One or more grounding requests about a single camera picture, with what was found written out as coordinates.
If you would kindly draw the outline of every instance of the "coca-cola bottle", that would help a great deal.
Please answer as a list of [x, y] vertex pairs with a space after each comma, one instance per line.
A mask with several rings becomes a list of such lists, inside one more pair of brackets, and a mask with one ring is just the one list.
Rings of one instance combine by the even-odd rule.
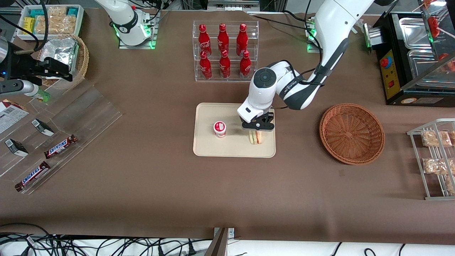
[[201, 46], [201, 51], [207, 53], [207, 57], [210, 57], [210, 55], [212, 55], [210, 37], [207, 34], [207, 29], [204, 24], [199, 25], [199, 45]]
[[228, 52], [226, 50], [221, 52], [220, 59], [220, 76], [228, 78], [231, 75], [231, 60], [229, 60]]
[[202, 78], [204, 80], [210, 79], [212, 77], [212, 66], [210, 65], [210, 60], [207, 59], [207, 53], [205, 51], [201, 51], [199, 66], [201, 67]]
[[243, 51], [247, 49], [248, 45], [248, 35], [247, 35], [247, 25], [244, 23], [240, 24], [240, 32], [237, 36], [237, 55], [242, 56]]
[[240, 78], [243, 80], [247, 80], [248, 76], [250, 75], [250, 52], [245, 50], [243, 52], [243, 58], [240, 60]]
[[226, 50], [229, 53], [229, 36], [226, 32], [226, 24], [220, 24], [220, 33], [218, 34], [218, 49], [220, 52]]

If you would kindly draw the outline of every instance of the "rattan basket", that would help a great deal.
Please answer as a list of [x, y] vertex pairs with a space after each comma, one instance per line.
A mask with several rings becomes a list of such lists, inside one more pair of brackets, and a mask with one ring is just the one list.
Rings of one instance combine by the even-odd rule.
[[381, 123], [370, 111], [356, 104], [329, 108], [319, 124], [319, 135], [328, 152], [346, 164], [369, 164], [384, 149]]
[[[63, 90], [68, 90], [74, 88], [76, 85], [78, 85], [80, 82], [82, 82], [85, 78], [85, 74], [87, 72], [88, 68], [88, 60], [89, 60], [89, 54], [88, 54], [88, 49], [87, 46], [85, 46], [84, 41], [78, 36], [72, 35], [72, 34], [66, 34], [66, 35], [59, 35], [57, 39], [65, 39], [65, 38], [72, 38], [77, 41], [77, 44], [79, 45], [79, 51], [77, 52], [77, 60], [76, 60], [76, 75], [73, 76], [73, 81], [68, 82], [64, 81], [63, 79], [57, 80], [57, 79], [42, 79], [43, 85], [45, 86], [51, 86], [56, 82], [59, 82], [59, 84], [55, 85], [54, 88], [56, 89], [63, 89]], [[41, 57], [42, 50], [39, 51], [38, 59]]]

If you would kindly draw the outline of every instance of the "red emergency stop button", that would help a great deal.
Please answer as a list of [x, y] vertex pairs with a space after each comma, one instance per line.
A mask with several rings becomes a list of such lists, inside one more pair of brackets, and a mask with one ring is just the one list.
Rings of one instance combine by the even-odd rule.
[[387, 67], [389, 60], [387, 58], [381, 60], [381, 67]]

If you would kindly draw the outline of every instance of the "brown table surface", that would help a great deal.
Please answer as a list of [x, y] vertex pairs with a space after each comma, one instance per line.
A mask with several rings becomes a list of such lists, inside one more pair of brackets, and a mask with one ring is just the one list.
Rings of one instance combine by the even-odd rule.
[[[107, 13], [86, 12], [86, 78], [123, 116], [33, 194], [0, 181], [1, 223], [39, 224], [52, 234], [209, 238], [213, 227], [233, 226], [242, 239], [455, 244], [455, 202], [423, 200], [405, 134], [453, 118], [454, 110], [386, 106], [376, 56], [366, 53], [362, 33], [351, 33], [308, 108], [276, 111], [274, 157], [198, 157], [196, 106], [241, 103], [248, 84], [194, 81], [192, 21], [257, 19], [239, 11], [172, 11], [160, 23], [155, 50], [118, 50]], [[282, 59], [299, 71], [316, 66], [302, 30], [259, 23], [260, 67]], [[385, 149], [371, 164], [338, 162], [320, 142], [322, 114], [344, 102], [366, 107], [384, 127]], [[284, 103], [276, 97], [274, 105]]]

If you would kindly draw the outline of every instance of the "snickers bar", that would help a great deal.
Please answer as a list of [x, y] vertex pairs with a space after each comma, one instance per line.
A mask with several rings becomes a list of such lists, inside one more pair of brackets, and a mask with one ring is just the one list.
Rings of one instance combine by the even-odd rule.
[[46, 159], [51, 158], [52, 156], [62, 152], [65, 150], [67, 147], [69, 147], [71, 144], [76, 142], [77, 139], [74, 137], [74, 134], [66, 138], [64, 141], [58, 143], [55, 147], [49, 149], [48, 151], [44, 152], [44, 155], [46, 156]]
[[42, 162], [31, 174], [27, 175], [25, 179], [23, 179], [21, 182], [16, 184], [14, 188], [17, 191], [22, 191], [25, 186], [27, 186], [33, 179], [37, 179], [43, 174], [44, 172], [48, 171], [51, 167], [46, 163]]

